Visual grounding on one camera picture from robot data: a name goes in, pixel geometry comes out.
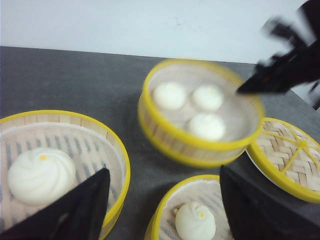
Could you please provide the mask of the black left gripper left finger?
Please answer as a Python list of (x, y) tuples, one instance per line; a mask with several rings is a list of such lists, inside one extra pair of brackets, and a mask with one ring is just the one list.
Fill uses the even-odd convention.
[(2, 240), (97, 240), (107, 211), (110, 171), (102, 168), (67, 194), (1, 233)]

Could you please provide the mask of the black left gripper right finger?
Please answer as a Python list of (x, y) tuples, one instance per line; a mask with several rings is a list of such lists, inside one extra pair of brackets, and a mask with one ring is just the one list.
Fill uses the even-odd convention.
[(318, 240), (320, 227), (223, 165), (220, 189), (235, 240)]

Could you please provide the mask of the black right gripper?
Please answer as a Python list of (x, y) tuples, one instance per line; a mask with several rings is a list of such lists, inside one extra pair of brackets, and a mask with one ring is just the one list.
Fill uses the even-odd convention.
[(286, 93), (292, 90), (315, 110), (320, 108), (320, 2), (306, 0), (296, 20), (269, 18), (262, 31), (288, 49), (275, 53), (268, 65), (258, 63), (239, 94)]

